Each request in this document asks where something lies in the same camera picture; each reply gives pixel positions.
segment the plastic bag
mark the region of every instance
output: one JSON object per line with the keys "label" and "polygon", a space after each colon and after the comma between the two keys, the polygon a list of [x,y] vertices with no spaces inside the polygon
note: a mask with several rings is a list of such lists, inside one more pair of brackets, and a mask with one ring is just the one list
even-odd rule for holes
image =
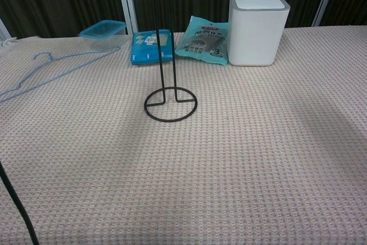
{"label": "plastic bag", "polygon": [[191,16],[189,26],[183,34],[175,53],[182,57],[193,57],[207,63],[227,65],[228,23],[214,23]]}
{"label": "plastic bag", "polygon": [[[171,34],[169,30],[159,30],[162,61],[172,60]],[[132,37],[131,64],[152,64],[159,61],[157,34],[155,31],[137,32]]]}

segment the black cable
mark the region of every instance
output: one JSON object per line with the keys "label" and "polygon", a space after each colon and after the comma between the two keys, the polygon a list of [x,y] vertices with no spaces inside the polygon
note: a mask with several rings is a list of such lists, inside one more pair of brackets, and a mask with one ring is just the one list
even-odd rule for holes
{"label": "black cable", "polygon": [[27,214],[27,212],[25,211],[25,208],[23,207],[23,204],[21,203],[21,200],[19,199],[19,197],[17,196],[17,193],[15,192],[13,186],[11,185],[9,178],[7,177],[4,168],[2,167],[1,161],[0,161],[0,176],[1,176],[1,180],[3,181],[7,192],[9,192],[9,195],[11,197],[11,199],[13,199],[13,202],[15,204],[15,206],[17,206],[19,212],[21,213],[24,222],[27,226],[30,238],[32,239],[32,242],[34,245],[40,245],[36,236],[36,233],[34,231],[34,228],[32,226],[32,222],[29,219],[29,216]]}

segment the black metal stand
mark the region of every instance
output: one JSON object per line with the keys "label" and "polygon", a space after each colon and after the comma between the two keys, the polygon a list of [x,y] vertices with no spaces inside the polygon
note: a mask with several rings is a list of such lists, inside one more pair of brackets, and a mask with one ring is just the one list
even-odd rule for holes
{"label": "black metal stand", "polygon": [[[191,91],[182,88],[182,87],[177,87],[177,79],[176,79],[176,62],[175,62],[175,55],[174,55],[174,37],[173,37],[173,13],[172,13],[172,0],[168,0],[168,5],[169,5],[169,19],[170,19],[170,35],[171,35],[171,47],[172,47],[172,63],[173,63],[173,82],[174,82],[174,86],[172,87],[165,87],[165,80],[163,77],[163,64],[162,64],[162,55],[161,55],[161,40],[159,38],[159,28],[158,28],[158,24],[157,24],[157,6],[159,6],[157,4],[157,0],[153,0],[153,13],[154,13],[154,25],[155,25],[155,34],[157,36],[157,45],[158,45],[158,57],[159,57],[159,67],[161,69],[161,81],[162,81],[162,88],[154,91],[153,93],[151,93],[147,99],[144,102],[144,110],[146,112],[146,114],[158,121],[161,122],[166,122],[166,123],[172,123],[172,122],[178,122],[180,120],[184,120],[187,117],[191,116],[192,113],[195,112],[196,108],[197,108],[197,99],[194,95],[194,93],[192,93]],[[186,102],[195,102],[195,106],[193,107],[193,109],[191,110],[191,112],[189,112],[187,115],[177,118],[177,119],[161,119],[158,118],[154,115],[152,115],[149,110],[148,107],[150,106],[160,106],[166,103],[166,90],[174,90],[174,97],[177,103],[186,103]],[[177,97],[177,90],[181,90],[181,91],[185,91],[186,93],[190,94],[193,98],[192,99],[185,99],[185,100],[179,100]],[[156,93],[162,92],[163,94],[163,101],[159,102],[159,103],[148,103],[149,99],[155,95]]]}

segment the white trash can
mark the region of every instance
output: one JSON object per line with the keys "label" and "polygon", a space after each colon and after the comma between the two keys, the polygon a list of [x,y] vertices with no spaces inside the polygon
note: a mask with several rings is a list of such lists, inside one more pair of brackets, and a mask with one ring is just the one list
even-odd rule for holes
{"label": "white trash can", "polygon": [[271,65],[289,10],[285,0],[229,0],[229,62],[239,66]]}

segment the plastic food container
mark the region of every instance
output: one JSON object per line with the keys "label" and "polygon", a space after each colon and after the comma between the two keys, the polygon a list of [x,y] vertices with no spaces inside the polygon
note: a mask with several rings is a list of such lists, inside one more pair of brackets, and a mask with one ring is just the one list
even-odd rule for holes
{"label": "plastic food container", "polygon": [[265,66],[274,62],[286,24],[285,0],[229,0],[229,62],[239,66]]}
{"label": "plastic food container", "polygon": [[78,36],[84,37],[92,49],[109,52],[122,45],[125,39],[125,28],[125,22],[102,20],[81,31]]}

